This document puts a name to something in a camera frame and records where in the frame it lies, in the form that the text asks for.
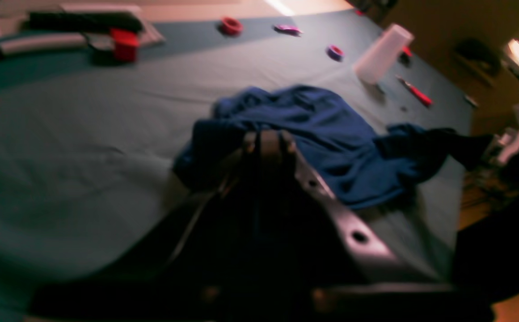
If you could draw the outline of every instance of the table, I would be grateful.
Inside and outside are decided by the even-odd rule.
[[[170,173],[191,126],[213,102],[254,85],[293,84],[340,94],[373,128],[411,122],[467,134],[464,94],[419,57],[364,86],[352,65],[381,30],[352,10],[243,20],[239,38],[216,21],[156,25],[167,38],[132,65],[99,66],[89,52],[0,62],[0,320],[19,318],[36,287],[114,261],[186,193]],[[272,30],[294,24],[302,37]],[[328,45],[346,54],[338,63]],[[434,101],[422,106],[401,75]],[[360,212],[392,250],[435,279],[450,275],[462,168],[448,160],[414,207]]]

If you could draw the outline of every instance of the blue cloth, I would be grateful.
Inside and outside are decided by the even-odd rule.
[[[196,122],[174,171],[194,189],[211,165],[241,146],[247,131],[265,129],[293,134],[308,163],[351,209],[408,192],[436,174],[447,157],[417,126],[390,126],[388,136],[378,136],[330,90],[297,85],[268,93],[251,87],[220,99],[212,119]]]

